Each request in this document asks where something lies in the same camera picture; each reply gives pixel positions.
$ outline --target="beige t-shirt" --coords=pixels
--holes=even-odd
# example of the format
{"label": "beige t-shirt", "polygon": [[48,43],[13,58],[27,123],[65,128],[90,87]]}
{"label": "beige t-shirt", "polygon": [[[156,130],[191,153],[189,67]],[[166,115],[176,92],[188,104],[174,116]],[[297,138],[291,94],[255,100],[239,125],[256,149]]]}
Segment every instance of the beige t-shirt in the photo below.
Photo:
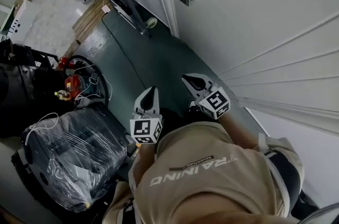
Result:
{"label": "beige t-shirt", "polygon": [[[266,139],[297,168],[303,165],[287,139]],[[233,144],[223,127],[197,122],[166,135],[155,163],[135,190],[144,223],[166,223],[186,198],[215,193],[232,199],[250,213],[283,215],[283,200],[262,153]]]}

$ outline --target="tiled floor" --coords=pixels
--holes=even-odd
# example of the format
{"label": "tiled floor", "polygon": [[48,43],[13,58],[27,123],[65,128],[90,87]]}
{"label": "tiled floor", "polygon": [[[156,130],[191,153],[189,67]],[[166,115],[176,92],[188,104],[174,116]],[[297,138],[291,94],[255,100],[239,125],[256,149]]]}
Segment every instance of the tiled floor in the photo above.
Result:
{"label": "tiled floor", "polygon": [[25,45],[62,56],[74,41],[73,24],[89,4],[75,0],[32,0],[41,7],[27,34]]}

